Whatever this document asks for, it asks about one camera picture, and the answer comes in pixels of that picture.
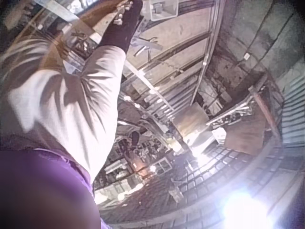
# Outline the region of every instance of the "metal rail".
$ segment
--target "metal rail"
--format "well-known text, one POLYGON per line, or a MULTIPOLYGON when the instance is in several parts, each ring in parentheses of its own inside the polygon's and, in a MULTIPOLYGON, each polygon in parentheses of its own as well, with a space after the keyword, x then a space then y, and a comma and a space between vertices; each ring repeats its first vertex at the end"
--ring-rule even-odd
POLYGON ((220 30, 220 26, 221 26, 221 21, 223 18, 223 14, 224 14, 224 5, 225 5, 225 0, 215 0, 215 5, 213 7, 213 18, 210 24, 210 31, 212 31, 212 35, 209 37, 208 40, 208 45, 207 45, 207 49, 206 49, 206 55, 205 55, 205 59, 203 60, 203 65, 202 65, 202 70, 200 72, 199 78, 198 78, 198 83, 197 86, 195 88, 195 91, 193 93, 193 97, 192 100, 190 102, 190 105, 193 104, 196 93, 199 89, 202 77, 205 75, 206 69, 208 64, 211 61, 212 58, 212 54, 216 45, 216 41, 217 41, 217 37, 218 37, 218 33, 220 30))

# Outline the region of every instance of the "concrete wall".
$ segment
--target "concrete wall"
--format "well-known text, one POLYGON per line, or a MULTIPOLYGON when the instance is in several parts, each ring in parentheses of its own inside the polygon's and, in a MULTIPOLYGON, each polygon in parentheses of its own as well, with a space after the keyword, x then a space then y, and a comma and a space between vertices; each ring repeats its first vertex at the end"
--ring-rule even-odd
POLYGON ((303 46, 304 22, 287 1, 227 0, 207 77, 235 99, 264 73, 280 80, 303 56, 303 46))

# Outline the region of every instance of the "metal beam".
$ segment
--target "metal beam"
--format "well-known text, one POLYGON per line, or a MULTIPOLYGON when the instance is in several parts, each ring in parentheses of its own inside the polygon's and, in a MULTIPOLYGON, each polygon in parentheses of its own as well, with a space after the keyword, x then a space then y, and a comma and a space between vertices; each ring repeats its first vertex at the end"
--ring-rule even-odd
MULTIPOLYGON (((189 101, 190 100, 190 98, 191 98, 191 96, 192 96, 192 94, 191 93, 189 93, 184 99, 182 99, 182 100, 180 100, 178 103, 176 103, 173 107, 175 108, 175 111, 177 110, 177 109, 179 109, 182 105, 181 104, 185 104, 185 102, 186 101, 189 101)), ((157 115, 159 116, 159 118, 162 118, 162 117, 164 117, 165 115, 166 116, 169 116, 169 115, 171 115, 171 114, 173 114, 175 111, 173 111, 173 112, 165 112, 165 111, 168 111, 169 109, 165 109, 164 111, 158 111, 158 113, 157 113, 157 115)))
MULTIPOLYGON (((195 64, 203 61, 203 58, 204 56, 200 56, 194 60, 192 60, 191 62, 188 62, 187 64, 185 64, 184 66, 181 66, 180 69, 183 70, 184 72, 187 71, 188 69, 190 69, 191 67, 193 67, 195 64)), ((197 75, 199 75, 200 73, 200 68, 198 69, 198 71, 195 73, 197 75)), ((163 77, 160 81, 156 82, 154 84, 155 87, 161 87, 163 84, 166 84, 168 83, 172 78, 176 78, 178 75, 180 75, 181 72, 178 72, 178 71, 175 71, 175 72, 172 72, 170 73, 169 75, 163 77)), ((139 98, 136 99, 136 101, 141 101, 141 100, 144 100, 147 96, 149 96, 150 93, 149 93, 149 90, 145 90, 142 92, 142 94, 140 95, 139 98)))
MULTIPOLYGON (((176 46, 168 49, 167 51, 162 52, 161 54, 157 55, 156 57, 154 57, 151 62, 146 62, 145 64, 143 64, 141 67, 139 67, 139 70, 142 70, 144 72, 151 70, 155 66, 159 65, 160 62, 166 61, 167 59, 171 58, 172 56, 176 55, 177 53, 208 38, 210 36, 210 34, 211 33, 209 31, 206 31, 195 37, 189 38, 189 39, 179 43, 178 45, 176 45, 176 46)), ((125 80, 121 84, 122 89, 124 89, 126 86, 133 83, 137 79, 137 77, 134 74, 130 74, 126 78, 127 78, 127 80, 125 80)))
MULTIPOLYGON (((184 94, 186 90, 189 88, 194 88, 194 84, 197 81, 197 76, 194 75, 191 79, 188 79, 187 82, 179 84, 176 88, 171 89, 170 91, 163 94, 163 96, 167 99, 167 101, 170 103, 170 101, 176 97, 178 97, 180 94, 184 94)), ((150 106, 147 107, 147 110, 155 110, 156 107, 162 106, 161 103, 156 103, 157 98, 154 98, 150 101, 150 106)))
MULTIPOLYGON (((189 104, 188 104, 188 103, 189 103, 189 100, 186 101, 184 104, 182 104, 179 108, 177 108, 177 110, 171 114, 171 115, 172 115, 171 119, 172 119, 172 118, 175 118, 175 116, 176 116, 177 114, 179 114, 181 111, 183 111, 184 109, 186 109, 187 107, 189 107, 189 104)), ((163 117, 163 118, 161 118, 160 120, 161 120, 161 122, 165 122, 166 119, 168 119, 168 118, 167 118, 167 117, 163 117)))
POLYGON ((125 61, 124 64, 133 74, 135 74, 148 88, 154 91, 154 93, 163 100, 163 102, 172 110, 174 108, 166 101, 166 99, 159 93, 158 90, 155 89, 155 87, 144 77, 143 74, 141 74, 128 60, 125 61))
POLYGON ((101 42, 102 36, 99 35, 93 28, 84 23, 78 16, 70 12, 55 0, 34 0, 37 4, 56 14, 58 17, 71 23, 75 28, 84 32, 97 44, 101 42))
MULTIPOLYGON (((194 86, 194 84, 193 84, 191 87, 189 87, 188 90, 184 91, 183 93, 180 93, 178 96, 173 97, 173 99, 172 99, 172 100, 169 100, 168 102, 169 102, 170 104, 172 104, 172 106, 174 107, 174 106, 176 105, 177 102, 180 102, 180 101, 181 101, 182 99, 184 99, 186 96, 189 96, 189 94, 194 90, 194 88, 195 88, 195 86, 194 86)), ((161 109, 161 107, 162 107, 162 105, 163 105, 163 104, 161 104, 161 106, 155 108, 155 109, 152 111, 152 114, 159 112, 160 109, 161 109)))
POLYGON ((209 37, 209 40, 208 40, 205 59, 203 61, 202 69, 201 69, 201 72, 200 72, 200 75, 198 78, 198 83, 197 83, 196 89, 193 93, 193 97, 190 102, 190 105, 193 104, 193 101, 195 99, 196 93, 200 86, 202 77, 205 75, 207 66, 211 61, 212 54, 213 54, 213 51, 214 51, 214 48, 216 45, 218 33, 220 30, 220 26, 221 26, 221 21, 222 21, 223 14, 224 14, 224 5, 225 5, 225 0, 215 0, 215 5, 213 6, 214 12, 213 12, 213 14, 211 14, 212 20, 210 21, 211 22, 210 31, 212 31, 212 35, 209 37))
MULTIPOLYGON (((193 67, 189 68, 187 71, 181 73, 178 75, 176 78, 172 79, 168 83, 165 83, 162 85, 159 89, 158 92, 163 93, 166 90, 169 90, 173 88, 175 85, 178 83, 184 81, 185 79, 189 78, 190 76, 194 75, 196 72, 198 72, 198 69, 200 69, 201 63, 195 64, 193 67)), ((154 97, 154 95, 149 95, 148 96, 148 101, 151 100, 154 97)))

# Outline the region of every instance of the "wooden board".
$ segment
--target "wooden board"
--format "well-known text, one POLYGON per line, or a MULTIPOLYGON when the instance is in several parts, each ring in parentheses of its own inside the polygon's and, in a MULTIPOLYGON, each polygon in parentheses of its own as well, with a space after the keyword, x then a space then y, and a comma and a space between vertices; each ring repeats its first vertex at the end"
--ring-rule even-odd
POLYGON ((229 125, 224 147, 257 155, 263 146, 266 119, 263 112, 257 106, 252 116, 242 118, 242 121, 229 125))

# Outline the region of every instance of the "black glove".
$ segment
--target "black glove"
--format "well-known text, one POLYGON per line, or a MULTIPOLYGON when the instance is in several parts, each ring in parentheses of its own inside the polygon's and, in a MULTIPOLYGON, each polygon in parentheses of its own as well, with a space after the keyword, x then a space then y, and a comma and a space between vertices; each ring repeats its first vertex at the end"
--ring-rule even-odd
POLYGON ((116 25, 113 21, 109 24, 106 29, 101 43, 98 45, 113 45, 123 49, 127 53, 131 39, 135 33, 141 9, 143 7, 142 0, 132 0, 133 4, 130 10, 126 10, 123 15, 122 25, 116 25))

